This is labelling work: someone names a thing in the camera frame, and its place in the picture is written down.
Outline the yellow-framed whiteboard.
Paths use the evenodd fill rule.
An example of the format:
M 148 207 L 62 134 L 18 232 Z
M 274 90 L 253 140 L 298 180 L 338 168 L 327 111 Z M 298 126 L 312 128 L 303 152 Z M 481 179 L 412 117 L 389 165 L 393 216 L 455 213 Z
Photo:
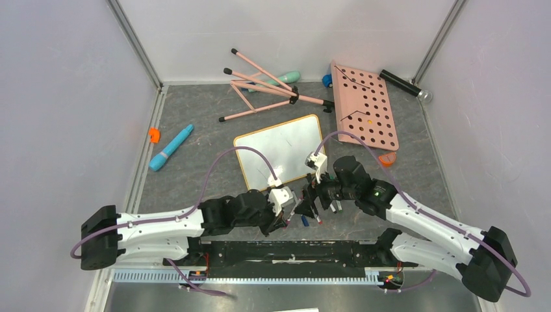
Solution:
M 306 158 L 322 141 L 318 116 L 310 114 L 236 137 L 234 147 L 245 146 L 262 153 L 272 165 L 282 183 L 289 183 L 313 173 L 305 164 Z M 236 151 L 248 190 L 265 190 L 272 175 L 256 153 Z

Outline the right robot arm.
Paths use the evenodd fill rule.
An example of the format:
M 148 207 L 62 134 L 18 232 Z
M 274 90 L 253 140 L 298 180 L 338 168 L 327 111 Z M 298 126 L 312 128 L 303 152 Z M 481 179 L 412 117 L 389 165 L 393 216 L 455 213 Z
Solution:
M 337 159 L 336 176 L 327 172 L 327 157 L 312 152 L 305 160 L 314 170 L 307 176 L 303 206 L 336 211 L 352 201 L 362 212 L 418 233 L 416 239 L 398 229 L 378 238 L 376 259 L 383 265 L 416 263 L 459 280 L 472 294 L 499 301 L 517 265 L 507 234 L 497 228 L 482 230 L 448 218 L 416 201 L 386 181 L 372 179 L 354 156 Z

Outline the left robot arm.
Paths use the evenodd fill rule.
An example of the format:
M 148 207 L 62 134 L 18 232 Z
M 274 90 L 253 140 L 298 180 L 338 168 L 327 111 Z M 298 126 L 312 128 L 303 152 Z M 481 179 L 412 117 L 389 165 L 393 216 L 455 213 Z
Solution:
M 283 187 L 268 194 L 249 190 L 164 213 L 118 213 L 115 205 L 107 205 L 81 225 L 81 239 L 71 256 L 87 271 L 165 259 L 196 265 L 203 259 L 204 247 L 194 239 L 226 235 L 235 228 L 258 228 L 268 236 L 287 226 L 285 209 L 295 210 L 300 203 L 293 191 Z

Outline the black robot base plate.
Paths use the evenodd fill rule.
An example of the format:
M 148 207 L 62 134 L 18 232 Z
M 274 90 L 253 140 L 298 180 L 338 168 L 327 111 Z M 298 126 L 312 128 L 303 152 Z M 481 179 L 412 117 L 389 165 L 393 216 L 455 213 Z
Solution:
M 206 267 L 210 278 L 360 278 L 365 268 L 397 269 L 390 250 L 358 240 L 200 241 L 179 267 Z

